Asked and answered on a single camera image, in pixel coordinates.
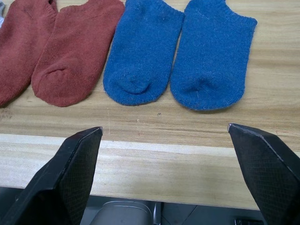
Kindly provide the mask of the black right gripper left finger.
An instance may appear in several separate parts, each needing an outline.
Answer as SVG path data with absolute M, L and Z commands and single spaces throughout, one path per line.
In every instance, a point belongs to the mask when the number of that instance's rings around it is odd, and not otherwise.
M 78 225 L 94 179 L 102 127 L 68 137 L 30 180 L 2 225 Z

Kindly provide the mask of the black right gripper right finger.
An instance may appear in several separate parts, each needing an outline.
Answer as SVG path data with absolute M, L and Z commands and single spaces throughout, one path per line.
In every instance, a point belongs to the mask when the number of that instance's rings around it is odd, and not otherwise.
M 244 181 L 269 225 L 300 223 L 300 158 L 275 134 L 230 123 Z

